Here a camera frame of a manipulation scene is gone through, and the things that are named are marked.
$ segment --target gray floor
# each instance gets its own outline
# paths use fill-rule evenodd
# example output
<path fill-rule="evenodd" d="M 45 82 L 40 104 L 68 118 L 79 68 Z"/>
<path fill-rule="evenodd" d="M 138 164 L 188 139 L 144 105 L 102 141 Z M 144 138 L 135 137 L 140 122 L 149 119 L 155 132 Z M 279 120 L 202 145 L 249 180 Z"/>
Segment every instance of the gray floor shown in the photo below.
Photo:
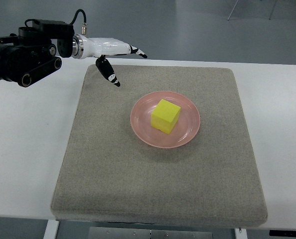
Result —
<path fill-rule="evenodd" d="M 296 0 L 0 0 L 0 36 L 17 33 L 28 18 L 69 23 L 85 10 L 89 37 L 113 37 L 149 59 L 296 65 Z M 81 33 L 82 17 L 74 24 Z M 87 238 L 93 223 L 63 222 L 58 239 Z M 42 238 L 46 221 L 0 218 L 0 239 Z M 250 239 L 268 231 L 248 231 Z M 226 238 L 233 238 L 230 233 Z"/>

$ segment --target yellow cube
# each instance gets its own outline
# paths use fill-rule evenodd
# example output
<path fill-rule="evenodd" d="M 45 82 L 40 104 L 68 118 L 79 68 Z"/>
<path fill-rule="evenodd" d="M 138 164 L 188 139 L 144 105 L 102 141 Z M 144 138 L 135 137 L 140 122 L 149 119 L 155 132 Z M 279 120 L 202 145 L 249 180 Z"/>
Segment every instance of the yellow cube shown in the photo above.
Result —
<path fill-rule="evenodd" d="M 180 107 L 162 99 L 151 114 L 151 125 L 170 134 L 180 115 Z"/>

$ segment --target white table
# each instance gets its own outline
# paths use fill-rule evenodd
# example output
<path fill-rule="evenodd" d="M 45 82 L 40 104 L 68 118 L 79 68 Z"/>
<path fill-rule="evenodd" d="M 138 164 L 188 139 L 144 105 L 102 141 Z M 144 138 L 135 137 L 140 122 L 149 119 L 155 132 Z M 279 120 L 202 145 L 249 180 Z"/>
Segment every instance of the white table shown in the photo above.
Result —
<path fill-rule="evenodd" d="M 260 228 L 296 230 L 295 65 L 137 59 L 110 62 L 232 69 L 268 208 L 268 221 Z M 27 89 L 0 81 L 0 217 L 55 218 L 50 211 L 52 194 L 83 78 L 94 63 L 94 58 L 63 59 L 62 69 Z"/>

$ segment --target robotic arm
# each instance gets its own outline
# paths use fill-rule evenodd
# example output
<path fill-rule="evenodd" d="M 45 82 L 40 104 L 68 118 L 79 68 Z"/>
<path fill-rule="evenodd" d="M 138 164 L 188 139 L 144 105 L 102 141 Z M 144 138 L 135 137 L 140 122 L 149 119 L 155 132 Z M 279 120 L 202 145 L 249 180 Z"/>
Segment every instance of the robotic arm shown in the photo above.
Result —
<path fill-rule="evenodd" d="M 75 35 L 73 23 L 77 14 L 84 15 L 83 34 Z M 0 37 L 0 80 L 17 82 L 28 87 L 60 69 L 62 61 L 56 55 L 56 46 L 51 39 L 57 39 L 58 53 L 61 57 L 84 59 L 97 57 L 96 66 L 105 79 L 120 86 L 113 67 L 106 55 L 137 54 L 147 56 L 138 48 L 113 38 L 87 38 L 86 15 L 77 10 L 70 24 L 62 21 L 28 19 L 26 27 L 18 29 L 18 36 Z"/>

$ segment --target gray felt mat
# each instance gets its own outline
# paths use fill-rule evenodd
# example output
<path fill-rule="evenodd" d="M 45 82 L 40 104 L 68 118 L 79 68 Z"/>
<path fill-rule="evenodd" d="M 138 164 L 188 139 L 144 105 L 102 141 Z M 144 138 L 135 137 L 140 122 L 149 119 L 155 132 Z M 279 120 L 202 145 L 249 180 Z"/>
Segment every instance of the gray felt mat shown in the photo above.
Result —
<path fill-rule="evenodd" d="M 88 68 L 51 209 L 58 220 L 256 227 L 267 209 L 233 73 L 223 68 L 114 66 L 116 87 Z M 136 101 L 174 91 L 201 127 L 160 149 L 133 132 Z"/>

